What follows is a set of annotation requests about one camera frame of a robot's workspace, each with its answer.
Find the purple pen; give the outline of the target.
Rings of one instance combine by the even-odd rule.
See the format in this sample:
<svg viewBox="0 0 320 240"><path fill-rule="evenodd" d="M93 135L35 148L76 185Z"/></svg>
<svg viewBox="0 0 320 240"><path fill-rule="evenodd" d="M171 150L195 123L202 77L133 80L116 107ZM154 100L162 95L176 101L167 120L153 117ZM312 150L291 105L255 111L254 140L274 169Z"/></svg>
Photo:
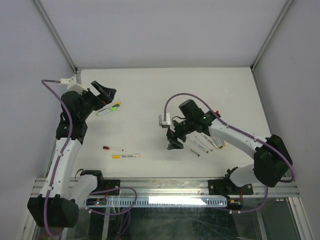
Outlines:
<svg viewBox="0 0 320 240"><path fill-rule="evenodd" d="M197 142L194 139L190 140L194 145L196 145L198 148L200 148L202 151L204 151L205 153L209 153L209 151L203 146L201 145L199 142Z"/></svg>

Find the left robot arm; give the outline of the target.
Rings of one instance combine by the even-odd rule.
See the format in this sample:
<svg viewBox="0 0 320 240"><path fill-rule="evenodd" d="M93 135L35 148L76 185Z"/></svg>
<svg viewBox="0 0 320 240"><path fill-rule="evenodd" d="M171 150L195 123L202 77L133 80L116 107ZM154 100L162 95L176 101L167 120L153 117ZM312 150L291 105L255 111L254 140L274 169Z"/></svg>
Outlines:
<svg viewBox="0 0 320 240"><path fill-rule="evenodd" d="M30 197L27 208L37 226L45 228L73 228L79 218L80 208L91 194L100 194L105 188L100 170L85 170L73 187L70 187L76 157L83 146L88 129L89 115L113 102L116 89L108 88L97 81L91 85L98 91L95 95L89 88L67 79L58 81L67 86L67 92L58 96L62 112L55 134L54 156L45 183L37 197Z"/></svg>

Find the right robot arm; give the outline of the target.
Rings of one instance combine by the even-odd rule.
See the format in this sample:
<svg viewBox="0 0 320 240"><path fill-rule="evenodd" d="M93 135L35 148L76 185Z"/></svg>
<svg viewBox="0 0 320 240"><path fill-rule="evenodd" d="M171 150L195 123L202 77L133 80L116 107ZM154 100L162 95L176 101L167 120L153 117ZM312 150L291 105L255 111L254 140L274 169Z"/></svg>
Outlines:
<svg viewBox="0 0 320 240"><path fill-rule="evenodd" d="M217 112L203 112L192 99L181 103L179 109L183 114L181 122L171 120L168 112L158 117L159 125L167 129L168 150L183 149L187 135L197 132L226 141L252 158L252 164L227 171L223 182L226 192L234 194L242 186L252 183L273 188L283 181L287 171L293 169L293 161L279 136L262 137L247 133L225 122Z"/></svg>

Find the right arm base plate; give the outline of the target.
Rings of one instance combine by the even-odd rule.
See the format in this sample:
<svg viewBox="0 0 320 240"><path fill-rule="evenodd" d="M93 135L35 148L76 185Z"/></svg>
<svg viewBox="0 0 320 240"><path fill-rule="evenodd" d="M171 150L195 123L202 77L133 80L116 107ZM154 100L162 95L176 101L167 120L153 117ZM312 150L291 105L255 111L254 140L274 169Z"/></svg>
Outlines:
<svg viewBox="0 0 320 240"><path fill-rule="evenodd" d="M230 195L251 196L254 194L253 186L251 184L238 187L229 179L224 178L209 179L207 183L209 195L220 195L226 197Z"/></svg>

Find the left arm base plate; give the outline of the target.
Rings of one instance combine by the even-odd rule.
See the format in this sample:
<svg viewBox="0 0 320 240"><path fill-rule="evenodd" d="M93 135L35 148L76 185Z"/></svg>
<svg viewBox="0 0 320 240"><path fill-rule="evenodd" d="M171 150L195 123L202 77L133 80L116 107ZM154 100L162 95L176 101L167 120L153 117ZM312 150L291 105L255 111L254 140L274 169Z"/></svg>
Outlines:
<svg viewBox="0 0 320 240"><path fill-rule="evenodd" d="M103 191L102 195L104 196L118 196L120 194L119 187L121 186L121 180L120 179L104 179L103 182L99 183L97 188L94 190L95 192L101 192Z"/></svg>

